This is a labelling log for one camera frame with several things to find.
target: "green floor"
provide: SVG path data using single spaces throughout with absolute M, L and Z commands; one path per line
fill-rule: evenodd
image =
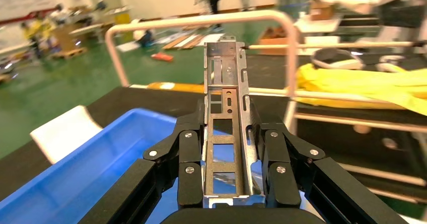
M 273 22 L 224 25 L 225 33 L 247 43 Z M 44 60 L 18 70 L 18 77 L 0 84 L 0 158 L 30 140 L 29 133 L 77 105 L 88 105 L 120 85 L 104 44 L 87 45 L 88 53 L 70 60 Z M 203 82 L 203 48 L 168 51 L 174 61 L 155 61 L 157 47 L 122 53 L 132 84 Z

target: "orange object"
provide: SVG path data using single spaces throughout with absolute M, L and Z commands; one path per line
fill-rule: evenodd
M 167 61 L 167 62 L 173 61 L 173 56 L 164 54 L 162 52 L 159 52 L 157 54 L 152 54 L 151 58 L 157 59 L 157 60 L 163 60 L 163 61 Z

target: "blue plastic bin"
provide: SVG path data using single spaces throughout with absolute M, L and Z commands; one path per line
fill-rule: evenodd
M 78 223 L 146 149 L 172 133 L 175 122 L 144 109 L 125 113 L 0 202 L 0 223 Z M 220 153 L 220 159 L 230 158 Z M 252 167 L 259 175 L 260 163 Z M 177 181 L 162 194 L 147 223 L 160 223 L 175 212 L 176 198 Z

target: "cardboard box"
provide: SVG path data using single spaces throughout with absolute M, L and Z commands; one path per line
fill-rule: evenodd
M 310 16 L 311 20 L 328 20 L 331 19 L 335 13 L 334 6 L 325 4 L 316 0 L 310 1 Z
M 298 42 L 300 44 L 304 43 L 304 37 L 298 27 L 295 27 L 297 32 Z M 267 28 L 258 40 L 260 45 L 272 45 L 272 44 L 288 44 L 287 34 L 284 32 L 282 27 L 277 28 Z M 259 54 L 265 55 L 286 55 L 288 54 L 288 49 L 260 49 Z

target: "red object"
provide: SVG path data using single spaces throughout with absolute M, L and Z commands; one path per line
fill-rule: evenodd
M 157 59 L 157 60 L 163 60 L 163 61 L 167 61 L 167 62 L 173 61 L 173 56 L 164 54 L 162 52 L 151 55 L 151 58 Z
M 44 10 L 39 10 L 38 12 L 40 12 L 43 15 L 47 15 L 50 12 L 55 11 L 55 8 L 51 8 L 51 9 L 44 9 Z M 25 20 L 30 20 L 30 19 L 34 19 L 36 18 L 36 13 L 37 12 L 31 12 L 28 15 L 22 17 L 22 18 L 16 18 L 16 19 L 7 19 L 4 21 L 0 21 L 0 25 L 2 24 L 10 24 L 10 23 L 16 23 L 16 22 L 20 22 L 20 21 L 25 21 Z

